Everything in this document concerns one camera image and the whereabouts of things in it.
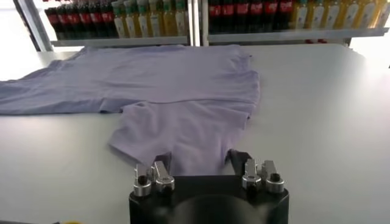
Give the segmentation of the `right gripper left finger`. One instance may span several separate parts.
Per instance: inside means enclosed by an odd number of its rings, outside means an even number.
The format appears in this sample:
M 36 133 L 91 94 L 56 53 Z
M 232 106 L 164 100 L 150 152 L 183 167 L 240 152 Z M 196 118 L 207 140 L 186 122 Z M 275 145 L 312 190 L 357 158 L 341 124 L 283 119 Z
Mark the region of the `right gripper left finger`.
M 175 179 L 170 175 L 171 153 L 157 155 L 150 167 L 137 164 L 133 194 L 136 197 L 147 197 L 152 189 L 159 193 L 170 193 L 175 189 Z

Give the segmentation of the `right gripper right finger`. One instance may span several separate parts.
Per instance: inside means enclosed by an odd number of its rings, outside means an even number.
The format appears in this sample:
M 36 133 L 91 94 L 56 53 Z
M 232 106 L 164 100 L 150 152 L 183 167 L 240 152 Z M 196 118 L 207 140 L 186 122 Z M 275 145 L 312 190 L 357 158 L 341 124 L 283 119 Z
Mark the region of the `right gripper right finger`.
M 285 181 L 277 172 L 272 160 L 258 164 L 247 152 L 229 150 L 227 159 L 231 162 L 234 173 L 241 177 L 243 189 L 249 192 L 266 191 L 281 194 L 285 190 Z

